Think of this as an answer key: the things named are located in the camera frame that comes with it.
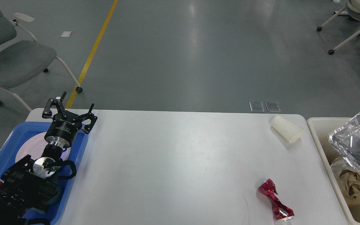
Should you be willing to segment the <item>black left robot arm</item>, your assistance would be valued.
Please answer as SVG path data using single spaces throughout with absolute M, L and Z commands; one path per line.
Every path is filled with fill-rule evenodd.
M 75 162 L 61 156 L 72 147 L 79 131 L 90 133 L 98 118 L 92 112 L 94 104 L 84 114 L 66 110 L 62 104 L 65 96 L 66 92 L 59 99 L 50 98 L 44 107 L 42 117 L 52 123 L 41 156 L 34 160 L 26 155 L 2 174 L 0 225 L 51 224 L 48 219 L 25 219 L 24 215 L 30 208 L 47 211 L 48 203 L 59 194 L 58 182 L 76 176 Z

